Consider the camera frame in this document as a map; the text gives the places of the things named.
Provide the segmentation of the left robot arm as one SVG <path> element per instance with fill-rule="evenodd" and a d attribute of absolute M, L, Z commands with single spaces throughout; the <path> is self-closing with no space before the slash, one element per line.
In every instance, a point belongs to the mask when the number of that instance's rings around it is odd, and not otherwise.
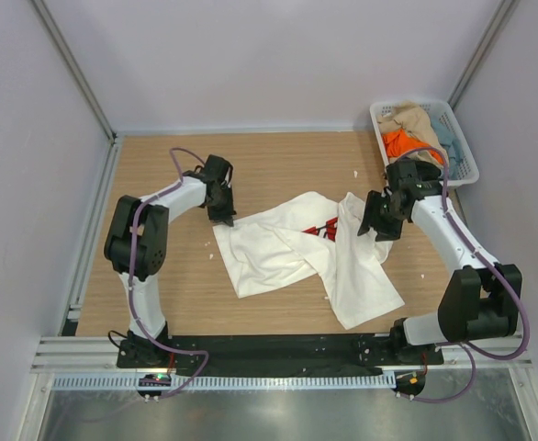
<path fill-rule="evenodd" d="M 167 254 L 169 225 L 190 209 L 207 211 L 214 224 L 233 225 L 232 164 L 216 155 L 180 171 L 171 185 L 139 198 L 125 195 L 115 207 L 104 246 L 128 300 L 130 322 L 116 343 L 119 368 L 160 368 L 171 349 L 160 301 L 158 273 Z"/>

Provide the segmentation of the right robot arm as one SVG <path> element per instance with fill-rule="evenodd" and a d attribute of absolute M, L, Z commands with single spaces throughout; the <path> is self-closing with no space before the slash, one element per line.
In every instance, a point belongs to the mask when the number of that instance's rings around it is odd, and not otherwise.
<path fill-rule="evenodd" d="M 456 214 L 448 183 L 422 161 L 398 159 L 385 171 L 387 185 L 367 196 L 359 234 L 378 242 L 401 237 L 404 223 L 424 232 L 451 277 L 437 311 L 397 320 L 390 330 L 398 350 L 465 344 L 482 356 L 510 361 L 530 340 L 521 303 L 522 274 L 487 253 Z"/>

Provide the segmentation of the white t shirt red print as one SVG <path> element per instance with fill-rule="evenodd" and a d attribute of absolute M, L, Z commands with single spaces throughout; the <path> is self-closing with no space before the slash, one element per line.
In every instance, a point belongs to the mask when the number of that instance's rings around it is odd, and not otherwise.
<path fill-rule="evenodd" d="M 365 203 L 310 191 L 213 232 L 238 298 L 320 277 L 336 319 L 350 330 L 403 306 L 383 264 L 392 244 L 359 234 Z"/>

